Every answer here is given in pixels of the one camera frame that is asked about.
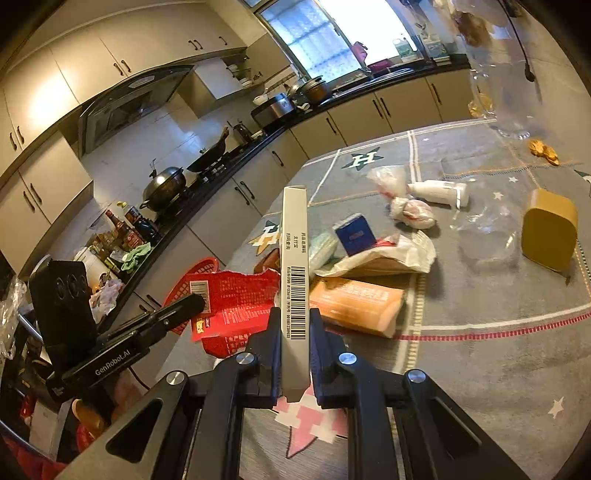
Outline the white plastic bag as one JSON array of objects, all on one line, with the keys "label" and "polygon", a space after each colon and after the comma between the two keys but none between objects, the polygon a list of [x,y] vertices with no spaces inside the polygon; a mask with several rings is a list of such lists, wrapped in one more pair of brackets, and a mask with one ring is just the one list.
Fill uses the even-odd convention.
[{"label": "white plastic bag", "polygon": [[369,171],[367,178],[389,200],[390,216],[399,223],[418,230],[437,224],[432,208],[409,193],[406,170],[401,166],[382,166]]}]

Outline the range hood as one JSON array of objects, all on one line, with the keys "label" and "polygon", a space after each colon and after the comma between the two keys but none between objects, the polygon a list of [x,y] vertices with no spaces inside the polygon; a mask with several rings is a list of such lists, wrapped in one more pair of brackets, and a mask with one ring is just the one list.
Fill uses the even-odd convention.
[{"label": "range hood", "polygon": [[78,119],[78,156],[94,151],[105,141],[167,103],[192,67],[160,67],[137,75],[105,91]]}]

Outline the white paper bag red label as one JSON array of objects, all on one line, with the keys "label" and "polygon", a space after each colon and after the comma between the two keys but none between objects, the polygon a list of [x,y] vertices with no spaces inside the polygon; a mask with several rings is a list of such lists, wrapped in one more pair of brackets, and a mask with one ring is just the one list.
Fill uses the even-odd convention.
[{"label": "white paper bag red label", "polygon": [[322,266],[315,274],[325,278],[428,274],[436,258],[434,243],[424,232],[418,231],[410,236],[396,234],[385,237],[370,249]]}]

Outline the white plastic bottle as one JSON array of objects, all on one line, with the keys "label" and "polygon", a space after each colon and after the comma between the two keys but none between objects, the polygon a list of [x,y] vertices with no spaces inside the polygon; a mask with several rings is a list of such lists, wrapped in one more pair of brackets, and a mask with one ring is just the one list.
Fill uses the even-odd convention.
[{"label": "white plastic bottle", "polygon": [[408,191],[414,197],[427,202],[448,205],[461,209],[469,204],[468,186],[466,183],[440,180],[426,180],[410,183]]}]

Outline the kitchen base cabinets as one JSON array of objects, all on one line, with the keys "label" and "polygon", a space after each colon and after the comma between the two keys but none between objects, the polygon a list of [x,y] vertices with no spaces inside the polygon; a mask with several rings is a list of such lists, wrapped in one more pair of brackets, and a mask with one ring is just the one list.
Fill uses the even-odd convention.
[{"label": "kitchen base cabinets", "polygon": [[183,274],[206,256],[228,264],[235,250],[304,162],[356,143],[468,118],[466,63],[411,68],[359,83],[280,124],[232,159],[211,182],[190,187],[160,243],[99,324],[105,332],[163,305]]}]

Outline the long white medicine box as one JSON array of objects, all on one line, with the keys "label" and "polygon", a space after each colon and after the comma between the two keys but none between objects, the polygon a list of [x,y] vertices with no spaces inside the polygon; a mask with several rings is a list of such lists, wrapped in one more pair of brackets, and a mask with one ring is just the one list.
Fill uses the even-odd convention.
[{"label": "long white medicine box", "polygon": [[287,402],[310,385],[308,198],[301,186],[283,189],[280,228],[280,389]]}]

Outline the orange box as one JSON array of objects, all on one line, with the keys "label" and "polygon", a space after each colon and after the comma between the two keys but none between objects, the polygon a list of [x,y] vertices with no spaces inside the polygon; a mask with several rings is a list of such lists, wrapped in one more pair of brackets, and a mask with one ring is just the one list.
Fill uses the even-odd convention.
[{"label": "orange box", "polygon": [[405,298],[403,289],[344,278],[318,278],[311,288],[310,305],[332,325],[392,338]]}]

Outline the red snack packaging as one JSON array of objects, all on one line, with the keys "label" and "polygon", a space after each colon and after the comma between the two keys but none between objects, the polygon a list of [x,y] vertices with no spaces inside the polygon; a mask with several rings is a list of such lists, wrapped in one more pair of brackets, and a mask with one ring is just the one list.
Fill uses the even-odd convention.
[{"label": "red snack packaging", "polygon": [[191,340],[216,358],[246,346],[249,336],[266,329],[280,289],[280,274],[221,271],[189,276],[190,292],[204,298],[204,312],[191,320]]}]

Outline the purple item at window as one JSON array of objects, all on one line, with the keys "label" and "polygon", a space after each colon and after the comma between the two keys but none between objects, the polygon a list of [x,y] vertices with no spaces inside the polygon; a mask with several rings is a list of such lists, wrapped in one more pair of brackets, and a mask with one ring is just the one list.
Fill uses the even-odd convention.
[{"label": "purple item at window", "polygon": [[355,55],[356,59],[360,62],[362,66],[366,66],[366,59],[368,56],[368,50],[362,42],[356,41],[353,43],[351,50],[353,55]]}]

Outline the red label sauce bottle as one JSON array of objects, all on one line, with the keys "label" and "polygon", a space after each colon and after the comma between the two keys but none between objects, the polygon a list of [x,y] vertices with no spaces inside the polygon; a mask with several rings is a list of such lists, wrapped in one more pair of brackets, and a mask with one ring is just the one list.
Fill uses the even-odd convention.
[{"label": "red label sauce bottle", "polygon": [[143,244],[142,238],[130,228],[126,222],[119,219],[111,210],[105,211],[107,218],[113,223],[118,237],[127,251],[131,251]]}]

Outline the clear plastic container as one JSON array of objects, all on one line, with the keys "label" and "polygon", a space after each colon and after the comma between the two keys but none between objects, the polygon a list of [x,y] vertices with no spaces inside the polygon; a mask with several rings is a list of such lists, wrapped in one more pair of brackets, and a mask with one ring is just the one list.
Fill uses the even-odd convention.
[{"label": "clear plastic container", "polygon": [[451,229],[460,260],[474,272],[512,268],[520,251],[519,213],[514,203],[505,201],[474,203],[456,211]]}]

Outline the green tissue pack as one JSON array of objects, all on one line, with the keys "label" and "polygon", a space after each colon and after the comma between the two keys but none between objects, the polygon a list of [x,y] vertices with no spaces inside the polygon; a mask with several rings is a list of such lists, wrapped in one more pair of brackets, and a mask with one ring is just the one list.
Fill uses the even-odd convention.
[{"label": "green tissue pack", "polygon": [[314,278],[318,269],[331,260],[338,245],[338,238],[329,232],[322,232],[311,240],[308,246],[308,275],[311,278]]}]

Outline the yellow square container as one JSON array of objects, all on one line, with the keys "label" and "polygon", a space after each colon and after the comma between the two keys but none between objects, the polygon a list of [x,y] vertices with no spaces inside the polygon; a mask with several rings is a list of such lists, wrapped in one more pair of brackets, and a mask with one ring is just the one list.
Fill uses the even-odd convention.
[{"label": "yellow square container", "polygon": [[538,188],[523,216],[521,249],[529,260],[567,275],[578,239],[578,212],[569,198]]}]

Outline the clear glass pitcher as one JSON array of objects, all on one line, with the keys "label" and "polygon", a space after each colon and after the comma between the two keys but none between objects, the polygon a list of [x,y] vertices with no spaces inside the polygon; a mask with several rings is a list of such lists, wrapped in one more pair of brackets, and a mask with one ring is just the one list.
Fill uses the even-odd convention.
[{"label": "clear glass pitcher", "polygon": [[529,139],[536,77],[509,12],[501,1],[469,1],[458,13],[476,105],[502,136]]}]

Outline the gold foil candy wrapper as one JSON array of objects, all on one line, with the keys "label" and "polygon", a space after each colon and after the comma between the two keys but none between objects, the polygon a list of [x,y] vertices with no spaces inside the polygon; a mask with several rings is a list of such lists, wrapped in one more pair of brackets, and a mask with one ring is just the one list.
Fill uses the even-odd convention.
[{"label": "gold foil candy wrapper", "polygon": [[528,142],[530,153],[536,157],[545,159],[553,166],[559,166],[560,160],[556,151],[539,139],[532,139]]}]

